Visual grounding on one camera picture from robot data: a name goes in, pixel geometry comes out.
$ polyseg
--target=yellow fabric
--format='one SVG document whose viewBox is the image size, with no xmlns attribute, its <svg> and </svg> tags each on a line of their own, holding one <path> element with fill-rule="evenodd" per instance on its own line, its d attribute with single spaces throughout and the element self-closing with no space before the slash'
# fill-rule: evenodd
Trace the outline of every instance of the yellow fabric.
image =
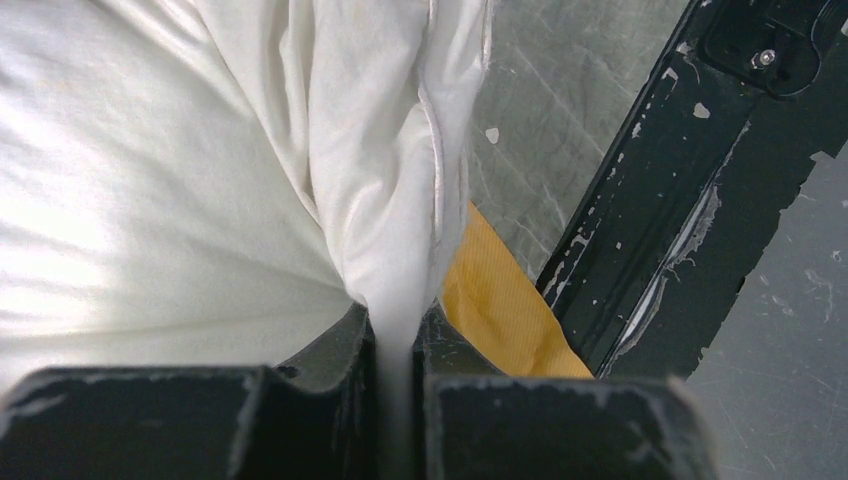
<svg viewBox="0 0 848 480">
<path fill-rule="evenodd" d="M 448 321 L 508 375 L 591 378 L 544 299 L 480 212 L 445 279 Z"/>
</svg>

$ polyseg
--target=white fabric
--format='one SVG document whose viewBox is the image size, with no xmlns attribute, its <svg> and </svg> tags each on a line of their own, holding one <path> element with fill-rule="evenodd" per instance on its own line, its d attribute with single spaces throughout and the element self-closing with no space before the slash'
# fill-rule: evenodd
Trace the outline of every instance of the white fabric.
<svg viewBox="0 0 848 480">
<path fill-rule="evenodd" d="M 487 0 L 440 3 L 0 2 L 0 392 L 277 363 L 353 298 L 407 421 L 488 42 Z"/>
</svg>

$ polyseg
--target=gray floor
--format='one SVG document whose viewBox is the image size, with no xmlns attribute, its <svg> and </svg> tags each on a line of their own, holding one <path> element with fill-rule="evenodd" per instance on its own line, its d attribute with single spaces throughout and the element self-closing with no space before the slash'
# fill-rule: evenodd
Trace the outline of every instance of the gray floor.
<svg viewBox="0 0 848 480">
<path fill-rule="evenodd" d="M 472 199 L 532 280 L 687 3 L 496 4 L 492 65 L 472 129 Z"/>
<path fill-rule="evenodd" d="M 687 381 L 725 479 L 848 478 L 848 145 L 813 158 Z"/>
</svg>

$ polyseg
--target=bolt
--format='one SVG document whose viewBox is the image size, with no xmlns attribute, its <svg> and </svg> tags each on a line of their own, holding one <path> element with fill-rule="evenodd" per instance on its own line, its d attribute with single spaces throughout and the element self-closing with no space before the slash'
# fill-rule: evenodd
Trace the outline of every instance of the bolt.
<svg viewBox="0 0 848 480">
<path fill-rule="evenodd" d="M 754 55 L 754 58 L 751 59 L 751 65 L 756 70 L 762 70 L 774 63 L 775 60 L 777 60 L 777 52 L 769 48 Z"/>
</svg>

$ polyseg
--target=metal screw head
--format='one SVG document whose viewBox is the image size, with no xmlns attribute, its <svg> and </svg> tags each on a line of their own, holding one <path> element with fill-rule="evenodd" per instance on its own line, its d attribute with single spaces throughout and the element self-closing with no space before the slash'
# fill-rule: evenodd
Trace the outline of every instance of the metal screw head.
<svg viewBox="0 0 848 480">
<path fill-rule="evenodd" d="M 768 48 L 754 55 L 754 58 L 751 59 L 751 64 L 755 69 L 762 70 L 774 63 L 775 60 L 777 60 L 777 52 Z"/>
</svg>

